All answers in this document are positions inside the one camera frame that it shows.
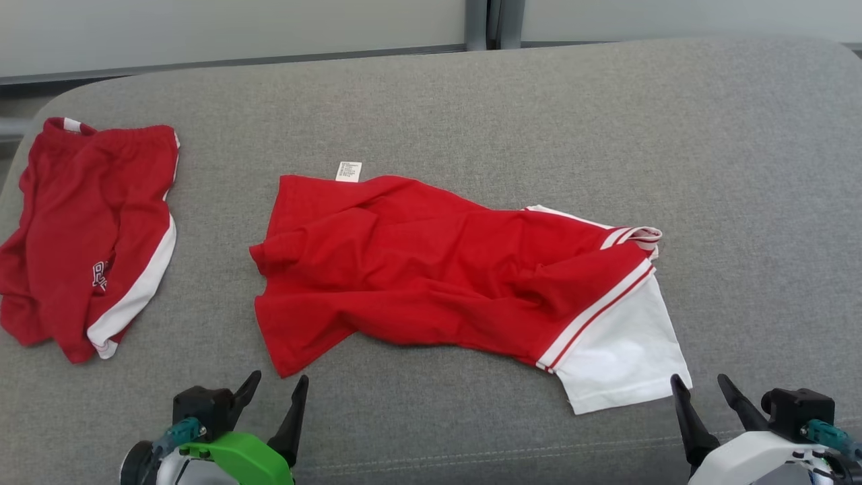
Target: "wall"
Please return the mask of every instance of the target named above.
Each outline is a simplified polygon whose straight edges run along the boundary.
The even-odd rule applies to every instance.
[[[0,78],[463,42],[464,0],[0,1]]]
[[[524,41],[787,34],[862,42],[862,0],[527,0]]]

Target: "red stripe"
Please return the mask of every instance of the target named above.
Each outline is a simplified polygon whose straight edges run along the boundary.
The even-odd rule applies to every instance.
[[[569,349],[569,347],[571,347],[571,346],[572,346],[572,344],[575,342],[575,340],[577,340],[577,339],[578,339],[578,337],[581,335],[581,333],[583,333],[583,332],[584,332],[584,330],[585,330],[588,326],[590,326],[590,324],[591,324],[591,323],[593,323],[594,321],[596,321],[596,318],[598,318],[598,316],[599,316],[599,315],[601,315],[605,310],[609,309],[611,306],[613,306],[613,305],[614,305],[614,303],[616,303],[617,301],[619,301],[619,300],[620,300],[620,298],[622,298],[622,297],[626,296],[626,294],[627,294],[628,292],[632,291],[632,288],[636,287],[636,286],[638,285],[638,283],[640,283],[641,281],[643,281],[643,279],[644,279],[644,278],[646,278],[647,276],[649,276],[649,274],[650,274],[652,271],[653,271],[653,266],[651,265],[651,266],[649,267],[649,269],[646,271],[646,273],[642,274],[642,275],[640,276],[640,278],[638,278],[637,280],[635,280],[635,281],[634,281],[634,283],[632,283],[628,288],[626,288],[626,291],[624,291],[624,292],[620,293],[619,295],[617,295],[617,297],[616,297],[616,298],[614,298],[614,299],[613,299],[610,303],[608,303],[607,305],[603,306],[601,310],[599,310],[598,312],[596,312],[596,314],[595,314],[595,315],[593,315],[593,316],[592,316],[592,318],[590,318],[589,320],[587,320],[587,322],[586,322],[583,326],[581,326],[581,328],[579,328],[577,332],[575,332],[575,335],[572,337],[572,339],[571,339],[571,340],[569,340],[569,343],[567,343],[567,344],[565,345],[565,347],[564,347],[564,348],[563,348],[563,350],[559,353],[559,355],[557,356],[557,358],[556,358],[556,359],[554,359],[554,361],[553,361],[553,362],[551,362],[551,365],[547,366],[547,368],[554,368],[554,367],[556,367],[556,366],[557,366],[557,363],[559,362],[559,359],[561,359],[561,358],[563,357],[563,355],[565,355],[565,352]]]

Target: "couch cushion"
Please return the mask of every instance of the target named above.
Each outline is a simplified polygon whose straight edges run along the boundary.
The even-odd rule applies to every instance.
[[[110,483],[156,438],[171,397],[264,371],[239,431],[266,439],[298,376],[279,380],[255,323],[263,240],[282,173],[395,173],[494,208],[543,204],[665,232],[658,278],[721,439],[740,432],[715,376],[753,400],[812,387],[862,432],[862,63],[807,39],[586,47],[164,72],[67,92],[38,127],[166,123],[182,148],[178,226],[159,292],[116,355],[72,366],[0,335],[0,478]],[[349,337],[310,365],[301,483],[682,482],[670,400],[574,416],[557,378],[459,348]]]

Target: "waistband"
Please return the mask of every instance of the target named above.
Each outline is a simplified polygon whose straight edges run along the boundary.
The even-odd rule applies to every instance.
[[[179,140],[170,126],[155,125],[136,129],[105,129],[99,131],[90,125],[71,118],[51,117],[42,126],[41,138],[45,142],[61,144],[67,147],[83,147],[95,140],[108,143],[144,142],[149,140],[173,140],[179,146]]]

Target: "teal connector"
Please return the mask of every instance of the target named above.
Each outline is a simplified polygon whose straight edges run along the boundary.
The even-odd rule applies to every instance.
[[[852,460],[862,460],[862,443],[853,441],[849,434],[838,427],[819,419],[811,419],[805,430],[805,437],[811,441],[838,450]]]
[[[206,432],[197,418],[183,419],[168,428],[161,438],[153,442],[153,454],[158,458],[166,457],[178,446],[191,443]]]

